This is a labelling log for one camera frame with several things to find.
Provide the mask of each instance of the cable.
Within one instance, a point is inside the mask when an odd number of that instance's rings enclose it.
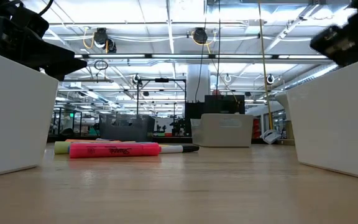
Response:
[[[85,43],[85,35],[86,35],[86,31],[88,30],[88,28],[85,28],[85,32],[84,32],[84,39],[82,40],[83,43],[84,43],[84,46],[87,48],[87,49],[91,49],[93,47],[93,42],[94,42],[94,33],[92,35],[92,43],[91,43],[91,46],[88,47],[87,44]]]
[[[265,62],[265,44],[264,44],[264,32],[262,28],[262,10],[261,10],[261,3],[262,0],[258,0],[258,8],[259,8],[259,28],[260,28],[260,36],[262,37],[261,44],[262,44],[262,60],[264,64],[264,78],[265,78],[265,93],[266,93],[266,100],[267,100],[267,109],[268,109],[268,121],[269,121],[269,129],[273,129],[273,119],[272,119],[272,110],[270,109],[270,103],[269,103],[269,93],[267,90],[267,75],[266,75],[266,62]]]
[[[219,39],[221,39],[221,0],[218,0],[218,13],[219,13]],[[221,42],[218,43],[218,56],[221,54]],[[221,58],[218,57],[218,68],[216,69],[216,73],[219,75],[219,67],[220,67]],[[216,98],[218,98],[218,85],[219,85],[219,77],[216,77]]]
[[[48,9],[50,8],[50,6],[52,6],[52,4],[53,4],[53,0],[49,0],[49,2],[48,2],[48,4],[47,4],[47,6],[45,7],[45,9],[43,9],[42,11],[40,11],[40,12],[38,13],[38,15],[40,15],[40,16],[44,15],[44,14],[48,11]]]
[[[205,30],[205,28],[206,28],[206,16],[205,16],[205,22],[204,22],[204,30]],[[196,95],[194,97],[194,101],[196,103],[197,103],[198,88],[200,87],[200,81],[201,81],[201,69],[203,68],[203,55],[204,55],[204,44],[203,44],[203,48],[201,48],[200,74],[198,75],[197,90],[196,90]]]
[[[106,70],[109,67],[109,64],[105,62],[104,60],[97,60],[93,67],[97,70],[99,70],[96,74],[96,82],[98,82],[98,75],[101,71]]]

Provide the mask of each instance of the ceiling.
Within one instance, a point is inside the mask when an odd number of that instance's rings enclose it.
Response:
[[[48,0],[26,0],[25,6],[35,12],[41,11]],[[260,55],[262,39],[257,1],[221,0],[220,16],[218,0],[55,0],[43,18],[50,23],[44,40],[70,49],[76,54],[103,54],[103,50],[91,45],[92,33],[97,27],[108,28],[108,35],[116,43],[118,54],[208,54],[208,48],[194,43],[191,33],[196,27],[206,27],[211,54]],[[320,5],[310,5],[309,0],[262,1],[263,41],[269,55],[317,55],[309,47],[310,39],[330,26],[342,26],[347,18],[355,13],[345,9],[349,0],[325,0]],[[105,59],[109,67],[99,71],[89,59],[89,67],[66,76],[72,82],[60,84],[61,89],[108,89],[94,93],[110,103],[134,103],[131,95],[135,92],[118,92],[131,89],[132,78],[186,78],[187,65],[199,63],[188,60],[152,60],[125,58]],[[208,63],[212,75],[216,75],[215,65]],[[258,61],[222,61],[219,72],[230,76],[230,89],[263,90],[264,67]],[[297,76],[310,71],[322,63],[320,61],[299,60],[285,63],[283,60],[269,60],[268,74],[275,76],[276,86],[288,83]],[[98,79],[102,82],[82,82]],[[218,86],[225,89],[224,83]],[[176,92],[150,92],[144,98],[184,99],[180,87],[173,83],[150,82],[146,88],[177,89]],[[87,97],[78,97],[78,92],[59,91],[58,96],[70,102],[83,103]],[[100,99],[93,103],[102,103]]]

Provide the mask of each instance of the table surface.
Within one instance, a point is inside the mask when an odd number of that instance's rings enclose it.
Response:
[[[69,159],[0,175],[0,223],[358,223],[358,178],[293,146]]]

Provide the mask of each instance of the gray bin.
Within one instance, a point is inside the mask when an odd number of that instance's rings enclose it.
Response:
[[[154,122],[149,115],[101,114],[100,136],[119,141],[152,141]]]

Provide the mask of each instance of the pink highlighter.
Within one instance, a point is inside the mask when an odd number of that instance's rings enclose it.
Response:
[[[70,158],[157,156],[161,152],[158,143],[72,143]]]

